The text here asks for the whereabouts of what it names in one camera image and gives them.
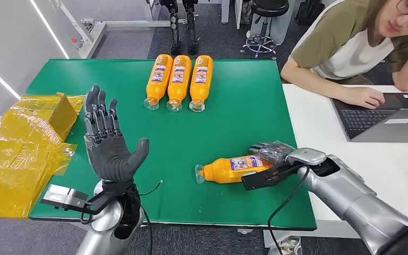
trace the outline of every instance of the humanoid robot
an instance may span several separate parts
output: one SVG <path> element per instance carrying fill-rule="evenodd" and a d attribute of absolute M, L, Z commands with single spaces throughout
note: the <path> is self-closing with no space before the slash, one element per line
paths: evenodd
<path fill-rule="evenodd" d="M 81 222 L 90 227 L 77 255 L 123 254 L 142 223 L 144 212 L 133 176 L 148 155 L 149 142 L 142 138 L 134 153 L 128 151 L 115 107 L 113 99 L 107 112 L 105 92 L 98 86 L 86 95 L 84 139 L 90 165 L 101 179 L 95 196 L 87 201 L 87 195 L 80 191 L 50 185 L 41 200 L 56 208 L 82 212 Z M 249 151 L 274 166 L 244 176 L 245 188 L 275 185 L 297 174 L 300 184 L 353 227 L 371 254 L 408 254 L 408 217 L 377 198 L 362 177 L 336 156 L 310 148 L 284 154 L 277 142 L 255 144 Z"/>

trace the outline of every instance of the green table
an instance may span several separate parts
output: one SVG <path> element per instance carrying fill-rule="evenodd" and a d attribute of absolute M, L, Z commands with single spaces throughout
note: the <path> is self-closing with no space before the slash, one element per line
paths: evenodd
<path fill-rule="evenodd" d="M 145 87 L 153 60 L 52 59 L 46 63 L 27 94 L 84 95 L 93 84 L 107 92 L 107 103 L 118 99 L 117 112 L 127 146 L 133 150 L 140 137 L 149 138 L 150 151 L 138 169 L 135 182 L 140 193 L 163 184 L 141 198 L 152 222 L 170 224 L 265 227 L 273 210 L 298 183 L 297 176 L 270 188 L 246 191 L 242 183 L 196 184 L 194 166 L 218 158 L 246 155 L 257 142 L 280 140 L 296 146 L 281 80 L 275 61 L 215 60 L 206 110 L 194 113 L 160 108 L 146 110 Z M 83 120 L 78 118 L 66 142 L 78 144 L 64 175 L 53 176 L 57 184 L 92 196 L 98 182 L 87 159 Z M 79 213 L 34 206 L 31 219 L 77 221 Z M 308 192 L 301 188 L 272 225 L 287 230 L 315 230 Z"/>

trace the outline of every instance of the black stool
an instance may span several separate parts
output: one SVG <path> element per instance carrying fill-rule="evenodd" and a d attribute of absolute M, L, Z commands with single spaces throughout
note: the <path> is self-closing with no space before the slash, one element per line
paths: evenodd
<path fill-rule="evenodd" d="M 248 48 L 252 52 L 256 53 L 256 58 L 259 53 L 269 53 L 273 52 L 274 56 L 272 59 L 276 59 L 276 42 L 270 37 L 270 32 L 267 34 L 268 18 L 270 22 L 272 17 L 279 17 L 284 15 L 288 11 L 288 0 L 253 0 L 252 1 L 252 12 L 259 15 L 255 20 L 255 24 L 259 23 L 262 17 L 265 17 L 262 24 L 262 31 L 259 35 L 250 36 L 246 39 L 243 48 L 240 50 L 241 53 L 245 52 L 245 48 Z"/>

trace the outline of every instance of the olive green sleeve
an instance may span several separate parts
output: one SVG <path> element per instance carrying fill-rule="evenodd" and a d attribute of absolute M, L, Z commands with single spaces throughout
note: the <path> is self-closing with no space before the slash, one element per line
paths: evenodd
<path fill-rule="evenodd" d="M 401 71 L 408 60 L 408 36 L 392 38 L 394 50 L 387 56 L 392 73 Z"/>
<path fill-rule="evenodd" d="M 343 1 L 326 11 L 315 29 L 290 56 L 299 67 L 310 69 L 318 66 L 352 37 L 357 30 L 355 27 L 364 20 L 352 7 L 351 1 Z"/>

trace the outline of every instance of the orange bottle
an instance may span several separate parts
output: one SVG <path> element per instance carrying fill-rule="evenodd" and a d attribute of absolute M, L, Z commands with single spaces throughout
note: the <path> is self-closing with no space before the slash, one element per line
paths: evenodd
<path fill-rule="evenodd" d="M 251 172 L 262 172 L 272 168 L 272 163 L 260 159 L 257 155 L 236 158 L 219 158 L 205 166 L 194 168 L 196 182 L 214 181 L 217 183 L 241 182 L 242 176 Z"/>
<path fill-rule="evenodd" d="M 190 84 L 190 96 L 192 100 L 189 104 L 189 108 L 194 112 L 204 111 L 204 101 L 209 96 L 213 71 L 214 61 L 211 57 L 201 55 L 196 59 Z"/>
<path fill-rule="evenodd" d="M 185 55 L 175 57 L 168 84 L 169 101 L 166 103 L 166 108 L 168 108 L 170 111 L 177 112 L 182 109 L 182 100 L 187 95 L 190 73 L 190 58 Z"/>
<path fill-rule="evenodd" d="M 143 101 L 146 109 L 157 110 L 159 108 L 159 100 L 165 95 L 172 66 L 173 58 L 171 56 L 167 54 L 157 56 L 146 85 L 146 99 Z"/>

